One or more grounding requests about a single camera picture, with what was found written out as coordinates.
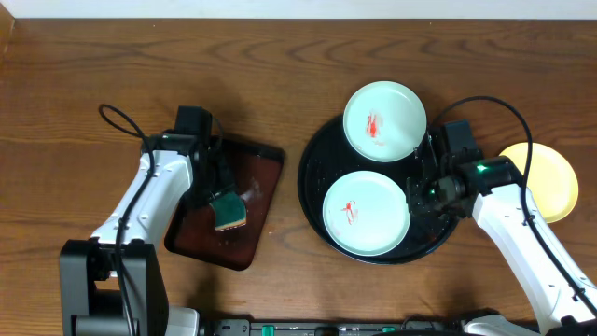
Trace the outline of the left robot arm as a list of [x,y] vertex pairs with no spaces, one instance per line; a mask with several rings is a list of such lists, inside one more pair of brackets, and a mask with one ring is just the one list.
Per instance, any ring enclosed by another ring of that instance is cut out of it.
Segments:
[[173,215],[223,199],[231,171],[222,140],[165,133],[144,139],[136,176],[112,215],[59,256],[66,335],[197,335],[199,313],[172,306],[158,245]]

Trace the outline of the green sponge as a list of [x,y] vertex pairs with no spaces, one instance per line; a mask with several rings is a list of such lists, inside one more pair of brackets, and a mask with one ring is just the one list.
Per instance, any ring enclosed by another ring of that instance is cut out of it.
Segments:
[[246,207],[243,199],[234,192],[221,195],[210,203],[215,214],[215,230],[225,231],[246,224]]

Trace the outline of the yellow plate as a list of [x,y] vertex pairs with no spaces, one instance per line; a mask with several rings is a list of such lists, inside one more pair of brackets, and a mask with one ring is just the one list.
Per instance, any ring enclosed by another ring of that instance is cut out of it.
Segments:
[[575,208],[579,194],[576,173],[568,160],[555,149],[533,143],[527,189],[543,219],[554,223],[567,217]]

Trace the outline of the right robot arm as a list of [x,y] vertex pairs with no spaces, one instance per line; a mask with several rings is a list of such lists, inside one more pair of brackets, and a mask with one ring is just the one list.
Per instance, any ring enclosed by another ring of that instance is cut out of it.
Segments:
[[473,219],[520,283],[541,334],[595,334],[596,286],[550,229],[509,157],[484,158],[471,136],[450,147],[430,133],[416,156],[423,172],[407,181],[412,215]]

